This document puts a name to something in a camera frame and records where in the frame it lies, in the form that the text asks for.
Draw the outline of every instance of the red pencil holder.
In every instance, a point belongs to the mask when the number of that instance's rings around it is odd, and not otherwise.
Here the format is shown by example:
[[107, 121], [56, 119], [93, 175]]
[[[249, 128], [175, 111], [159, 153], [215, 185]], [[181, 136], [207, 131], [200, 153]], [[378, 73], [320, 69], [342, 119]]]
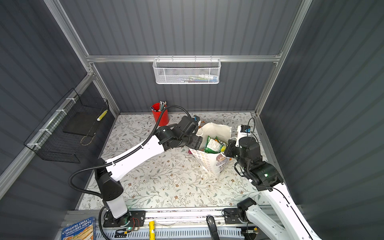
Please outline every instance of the red pencil holder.
[[[160, 109], [160, 103], [155, 103], [152, 105], [152, 107], [155, 109], [155, 110], [159, 110]], [[154, 112], [152, 110], [152, 114], [153, 114], [153, 117], [155, 118], [155, 122], [157, 122], [157, 120], [159, 119], [159, 116], [161, 114], [161, 112]], [[162, 127], [162, 126], [165, 126], [169, 123], [169, 117], [168, 117], [168, 110], [166, 110], [163, 114], [163, 116], [161, 116], [161, 120], [160, 120], [160, 123], [159, 123], [159, 127]]]

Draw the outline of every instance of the wall-mounted basket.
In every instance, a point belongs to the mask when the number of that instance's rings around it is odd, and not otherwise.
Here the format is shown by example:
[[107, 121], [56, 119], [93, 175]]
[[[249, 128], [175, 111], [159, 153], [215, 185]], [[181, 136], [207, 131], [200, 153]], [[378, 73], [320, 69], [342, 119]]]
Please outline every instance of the wall-mounted basket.
[[217, 84], [219, 83], [220, 59], [185, 58], [153, 60], [157, 84]]
[[40, 129], [42, 121], [24, 145], [43, 160], [80, 163], [91, 151], [90, 143], [109, 109], [108, 101], [77, 94], [65, 101], [64, 108], [56, 110], [55, 117]]

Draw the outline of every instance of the paper bag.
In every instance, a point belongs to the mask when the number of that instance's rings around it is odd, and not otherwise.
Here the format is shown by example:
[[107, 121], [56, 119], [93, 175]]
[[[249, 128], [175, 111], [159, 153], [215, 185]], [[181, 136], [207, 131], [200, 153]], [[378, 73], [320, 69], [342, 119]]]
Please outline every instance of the paper bag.
[[220, 141], [228, 143], [228, 139], [231, 138], [231, 129], [231, 127], [226, 125], [215, 124], [212, 122], [207, 123], [196, 133], [197, 136], [201, 136], [203, 138], [199, 150], [190, 149], [191, 153], [203, 166], [203, 169], [215, 175], [216, 177], [220, 175], [221, 171], [224, 169], [224, 166], [227, 164], [230, 158], [225, 157], [222, 153], [206, 153], [202, 150], [205, 147], [208, 136], [213, 138], [216, 137]]

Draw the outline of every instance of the floral tablecloth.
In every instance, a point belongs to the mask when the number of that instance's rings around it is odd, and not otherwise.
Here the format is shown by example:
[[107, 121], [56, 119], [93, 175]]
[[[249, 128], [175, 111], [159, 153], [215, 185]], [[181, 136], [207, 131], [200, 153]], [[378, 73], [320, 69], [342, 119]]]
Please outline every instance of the floral tablecloth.
[[[237, 126], [247, 124], [251, 117], [250, 113], [196, 115], [206, 123], [231, 126], [232, 136], [237, 135]], [[183, 114], [169, 114], [169, 124], [179, 122], [182, 116]], [[151, 114], [118, 116], [102, 158], [114, 157], [137, 145], [148, 136], [154, 124]], [[263, 147], [261, 152], [265, 159]], [[229, 162], [221, 175], [216, 177], [202, 169], [195, 157], [188, 154], [187, 147], [170, 149], [148, 159], [120, 180], [124, 187], [125, 202], [130, 209], [236, 205], [247, 197], [257, 195], [257, 190], [246, 178], [235, 172], [235, 161]], [[88, 190], [99, 191], [93, 176]], [[101, 207], [100, 198], [85, 194], [79, 210]]]

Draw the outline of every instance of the black handle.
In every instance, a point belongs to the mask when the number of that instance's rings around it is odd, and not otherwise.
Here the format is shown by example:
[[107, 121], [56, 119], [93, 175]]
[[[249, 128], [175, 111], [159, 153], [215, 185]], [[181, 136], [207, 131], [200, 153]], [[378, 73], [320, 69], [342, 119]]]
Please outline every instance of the black handle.
[[212, 240], [220, 240], [220, 238], [218, 237], [215, 218], [213, 216], [211, 215], [207, 216], [207, 224], [208, 224], [209, 232], [211, 233]]

